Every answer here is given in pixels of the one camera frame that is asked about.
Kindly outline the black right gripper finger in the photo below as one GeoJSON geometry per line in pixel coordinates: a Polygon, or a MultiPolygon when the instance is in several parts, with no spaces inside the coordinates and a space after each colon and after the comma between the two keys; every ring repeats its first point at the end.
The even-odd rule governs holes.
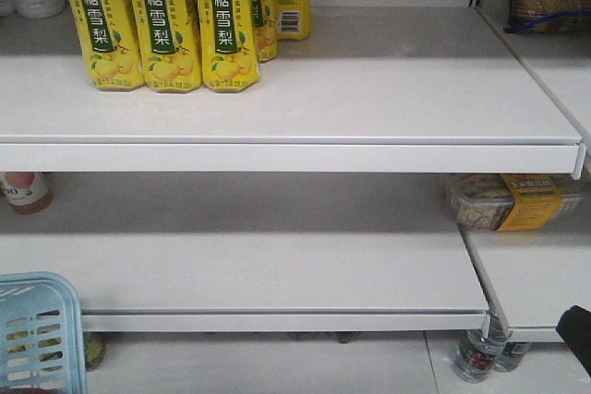
{"type": "Polygon", "coordinates": [[[555,330],[590,375],[590,312],[579,305],[571,306],[561,314],[555,330]]]}

